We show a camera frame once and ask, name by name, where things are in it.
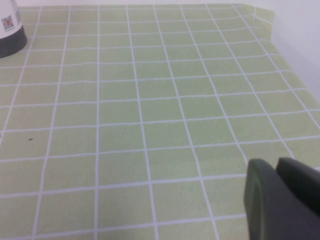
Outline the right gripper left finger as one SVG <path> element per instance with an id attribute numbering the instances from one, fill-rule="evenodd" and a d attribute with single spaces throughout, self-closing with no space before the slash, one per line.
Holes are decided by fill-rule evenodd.
<path id="1" fill-rule="evenodd" d="M 251 240 L 318 240 L 320 215 L 305 206 L 268 162 L 248 162 L 244 207 Z"/>

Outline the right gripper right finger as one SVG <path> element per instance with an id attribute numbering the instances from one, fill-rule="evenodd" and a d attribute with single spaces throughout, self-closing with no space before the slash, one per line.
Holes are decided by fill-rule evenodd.
<path id="1" fill-rule="evenodd" d="M 276 172 L 305 206 L 320 214 L 320 173 L 293 158 L 278 159 Z"/>

